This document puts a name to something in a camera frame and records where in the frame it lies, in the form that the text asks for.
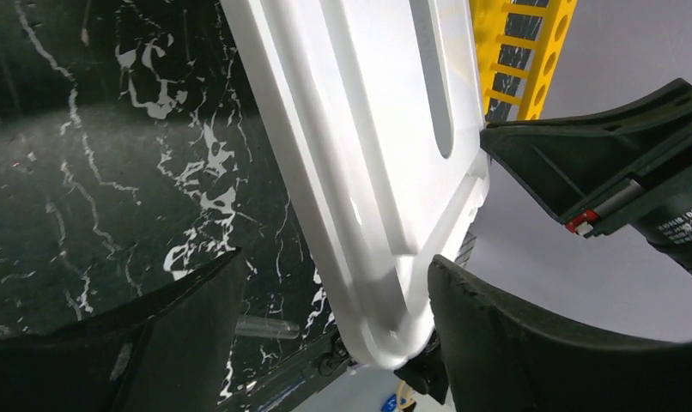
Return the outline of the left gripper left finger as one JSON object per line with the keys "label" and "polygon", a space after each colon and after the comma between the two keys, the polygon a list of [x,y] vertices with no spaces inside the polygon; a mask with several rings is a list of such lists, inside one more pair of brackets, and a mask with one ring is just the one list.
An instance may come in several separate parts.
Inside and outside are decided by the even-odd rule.
{"label": "left gripper left finger", "polygon": [[0,340],[0,411],[212,411],[246,283],[241,250],[102,314]]}

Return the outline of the white bin lid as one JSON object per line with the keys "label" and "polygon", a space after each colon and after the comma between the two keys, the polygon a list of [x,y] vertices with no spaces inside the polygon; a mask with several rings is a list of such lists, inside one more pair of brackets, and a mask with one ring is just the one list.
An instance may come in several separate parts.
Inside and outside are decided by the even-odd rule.
{"label": "white bin lid", "polygon": [[337,328],[400,368],[434,329],[428,266],[489,191],[466,1],[225,1]]}

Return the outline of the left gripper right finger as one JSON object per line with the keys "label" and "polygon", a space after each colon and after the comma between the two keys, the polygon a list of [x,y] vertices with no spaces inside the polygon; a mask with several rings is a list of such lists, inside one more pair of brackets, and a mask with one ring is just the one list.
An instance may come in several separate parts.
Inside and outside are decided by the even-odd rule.
{"label": "left gripper right finger", "polygon": [[565,318],[442,256],[428,292],[459,411],[692,411],[692,342]]}

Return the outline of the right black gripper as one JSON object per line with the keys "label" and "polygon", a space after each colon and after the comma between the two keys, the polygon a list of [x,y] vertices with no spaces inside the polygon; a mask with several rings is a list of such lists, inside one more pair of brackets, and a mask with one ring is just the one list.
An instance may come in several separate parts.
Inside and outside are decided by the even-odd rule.
{"label": "right black gripper", "polygon": [[692,275],[689,82],[592,115],[492,123],[480,143],[569,232],[630,226]]}

